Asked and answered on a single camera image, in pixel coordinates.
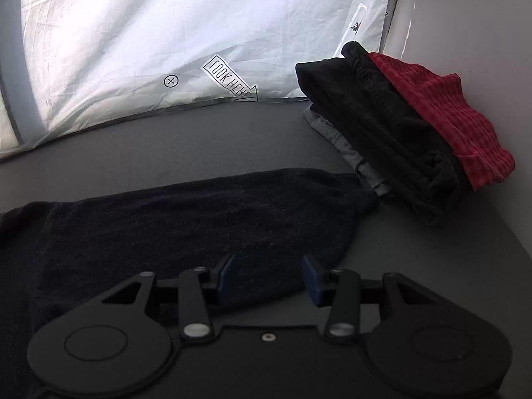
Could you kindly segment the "navy blue knit sweater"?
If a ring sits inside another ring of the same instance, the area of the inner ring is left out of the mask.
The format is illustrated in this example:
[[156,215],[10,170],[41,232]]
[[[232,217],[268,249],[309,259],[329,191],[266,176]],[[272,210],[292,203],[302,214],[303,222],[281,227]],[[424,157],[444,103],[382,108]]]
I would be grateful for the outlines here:
[[335,267],[379,205],[355,174],[280,169],[4,212],[2,397],[37,394],[26,361],[37,329],[129,277],[174,278],[229,255],[214,314],[269,305],[303,290],[305,255]]

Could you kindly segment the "black folded garment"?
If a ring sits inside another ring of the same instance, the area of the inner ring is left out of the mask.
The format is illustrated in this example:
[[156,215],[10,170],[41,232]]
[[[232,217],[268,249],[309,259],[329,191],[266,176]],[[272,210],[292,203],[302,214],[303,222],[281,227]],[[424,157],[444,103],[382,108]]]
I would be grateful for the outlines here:
[[296,64],[315,112],[340,132],[390,186],[390,201],[437,225],[469,207],[474,190],[447,141],[399,94],[359,42],[339,58]]

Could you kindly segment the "red striped folded garment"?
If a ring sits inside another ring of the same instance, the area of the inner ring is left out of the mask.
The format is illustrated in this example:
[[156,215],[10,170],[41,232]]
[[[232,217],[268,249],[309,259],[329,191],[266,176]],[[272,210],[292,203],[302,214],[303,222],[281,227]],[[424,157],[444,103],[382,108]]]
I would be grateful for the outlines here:
[[458,75],[440,76],[421,65],[377,52],[370,58],[451,146],[473,189],[502,183],[515,170],[515,160],[499,143],[491,121],[469,106]]

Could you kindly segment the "white printed curtain sheet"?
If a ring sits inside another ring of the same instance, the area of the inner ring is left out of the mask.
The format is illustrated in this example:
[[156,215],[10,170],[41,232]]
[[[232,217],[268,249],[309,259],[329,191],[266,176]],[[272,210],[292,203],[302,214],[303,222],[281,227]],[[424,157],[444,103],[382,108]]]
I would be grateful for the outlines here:
[[284,101],[396,0],[1,0],[1,155],[173,107]]

